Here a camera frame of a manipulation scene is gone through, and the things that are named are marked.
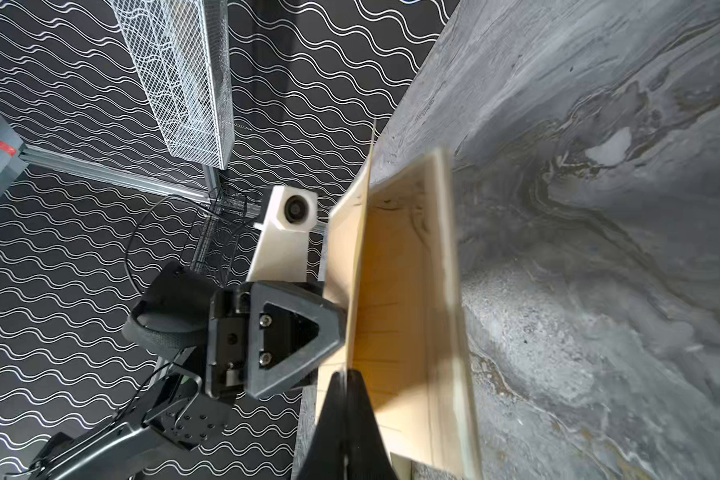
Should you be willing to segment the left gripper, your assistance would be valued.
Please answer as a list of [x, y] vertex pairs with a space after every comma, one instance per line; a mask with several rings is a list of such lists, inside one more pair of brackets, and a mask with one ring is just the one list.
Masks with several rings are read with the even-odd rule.
[[256, 399], [316, 382], [321, 363], [346, 341], [345, 310], [317, 283], [257, 281], [211, 300], [205, 391]]

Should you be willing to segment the cream envelope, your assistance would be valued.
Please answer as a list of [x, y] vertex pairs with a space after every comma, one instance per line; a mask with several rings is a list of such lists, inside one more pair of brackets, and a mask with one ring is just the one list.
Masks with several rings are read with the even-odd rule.
[[426, 270], [427, 391], [433, 458], [425, 464], [465, 479], [481, 477], [468, 342], [461, 304], [452, 177], [447, 155], [434, 150], [393, 176], [377, 181], [366, 158], [369, 193], [404, 204], [423, 247]]

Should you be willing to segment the tan letter paper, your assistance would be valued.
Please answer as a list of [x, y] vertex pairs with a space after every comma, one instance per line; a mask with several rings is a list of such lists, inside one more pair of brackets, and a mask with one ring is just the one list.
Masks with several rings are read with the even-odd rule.
[[334, 206], [324, 238], [324, 297], [347, 313], [346, 343], [318, 370], [316, 408], [331, 375], [361, 372], [386, 449], [433, 458], [427, 391], [427, 254], [404, 204], [369, 193], [362, 170]]

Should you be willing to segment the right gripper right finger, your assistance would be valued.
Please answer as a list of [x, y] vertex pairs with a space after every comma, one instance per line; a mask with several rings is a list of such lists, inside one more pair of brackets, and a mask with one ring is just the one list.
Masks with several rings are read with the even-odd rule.
[[346, 376], [346, 478], [397, 478], [376, 421], [361, 373]]

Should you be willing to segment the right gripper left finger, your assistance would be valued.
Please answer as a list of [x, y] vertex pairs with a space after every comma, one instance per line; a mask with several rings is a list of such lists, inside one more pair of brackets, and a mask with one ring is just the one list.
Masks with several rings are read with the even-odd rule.
[[346, 374], [335, 372], [330, 379], [317, 426], [298, 479], [344, 479], [343, 451], [346, 406]]

